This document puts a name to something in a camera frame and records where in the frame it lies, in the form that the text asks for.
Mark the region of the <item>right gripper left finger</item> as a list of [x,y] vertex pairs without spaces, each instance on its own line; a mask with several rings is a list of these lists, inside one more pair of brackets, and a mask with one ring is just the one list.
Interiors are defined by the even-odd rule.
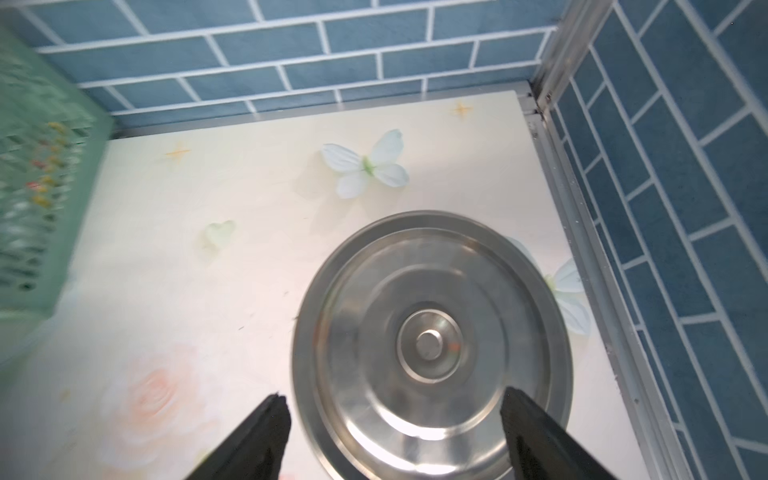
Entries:
[[286,397],[268,395],[187,479],[277,480],[291,424]]

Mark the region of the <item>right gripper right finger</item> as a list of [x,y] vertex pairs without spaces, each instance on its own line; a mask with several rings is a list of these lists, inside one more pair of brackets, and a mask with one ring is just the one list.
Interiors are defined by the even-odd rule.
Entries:
[[615,480],[525,392],[506,388],[500,415],[517,479]]

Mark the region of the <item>steel pot lid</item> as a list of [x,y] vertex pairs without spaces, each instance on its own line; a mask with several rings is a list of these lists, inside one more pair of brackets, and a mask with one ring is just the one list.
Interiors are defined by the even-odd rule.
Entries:
[[566,425],[573,360],[559,306],[507,238],[449,212],[359,230],[299,310],[295,402],[334,479],[506,479],[508,387]]

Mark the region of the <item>green file organizer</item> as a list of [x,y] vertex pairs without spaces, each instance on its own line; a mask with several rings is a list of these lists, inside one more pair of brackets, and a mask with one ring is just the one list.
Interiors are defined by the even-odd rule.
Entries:
[[1,361],[43,332],[64,288],[113,118],[1,32]]

